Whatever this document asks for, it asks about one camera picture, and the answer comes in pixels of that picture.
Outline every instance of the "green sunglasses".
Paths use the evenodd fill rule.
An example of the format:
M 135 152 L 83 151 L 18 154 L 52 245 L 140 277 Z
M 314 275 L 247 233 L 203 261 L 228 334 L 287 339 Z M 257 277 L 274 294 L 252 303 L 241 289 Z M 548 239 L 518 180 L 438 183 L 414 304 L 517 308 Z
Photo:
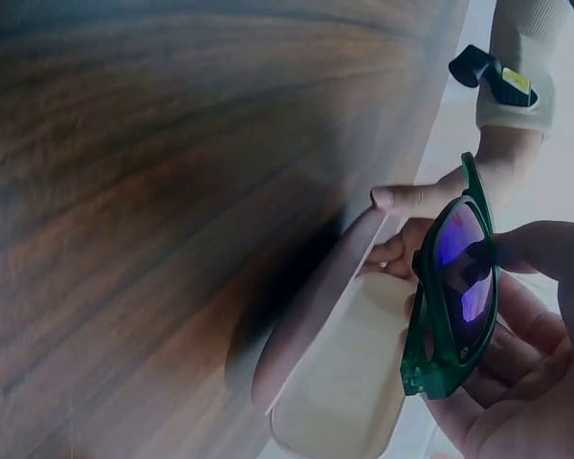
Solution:
M 400 373 L 406 395 L 449 397 L 474 371 L 494 332 L 499 270 L 492 218 L 472 154 L 468 188 L 434 221 L 412 260 L 419 278 Z

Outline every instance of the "sleeve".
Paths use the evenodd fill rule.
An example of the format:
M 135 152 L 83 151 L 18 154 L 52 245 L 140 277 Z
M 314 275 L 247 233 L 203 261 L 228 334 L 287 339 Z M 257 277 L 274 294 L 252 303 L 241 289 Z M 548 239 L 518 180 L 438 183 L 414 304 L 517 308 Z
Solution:
M 483 83 L 476 104 L 476 124 L 550 131 L 555 115 L 551 63 L 557 42 L 573 9 L 568 0 L 497 0 L 490 53 L 525 75 L 539 96 L 529 108 L 496 102 Z

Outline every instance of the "wooden surface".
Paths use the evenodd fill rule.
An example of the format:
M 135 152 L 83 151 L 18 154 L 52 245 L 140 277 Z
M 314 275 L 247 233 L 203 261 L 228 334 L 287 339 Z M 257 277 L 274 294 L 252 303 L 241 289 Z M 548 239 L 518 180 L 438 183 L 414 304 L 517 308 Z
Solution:
M 466 0 L 1 0 L 0 458 L 255 458 L 265 325 L 409 182 Z

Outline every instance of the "purple lens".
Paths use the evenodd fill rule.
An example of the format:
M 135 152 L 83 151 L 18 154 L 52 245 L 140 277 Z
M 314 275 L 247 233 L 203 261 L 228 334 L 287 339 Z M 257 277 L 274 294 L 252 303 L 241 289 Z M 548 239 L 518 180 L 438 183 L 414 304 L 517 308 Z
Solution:
M 436 262 L 442 279 L 447 313 L 453 331 L 457 356 L 464 361 L 475 349 L 485 330 L 491 311 L 492 272 L 489 264 L 477 260 L 491 259 L 484 232 L 473 210 L 462 204 L 445 222 L 436 243 Z

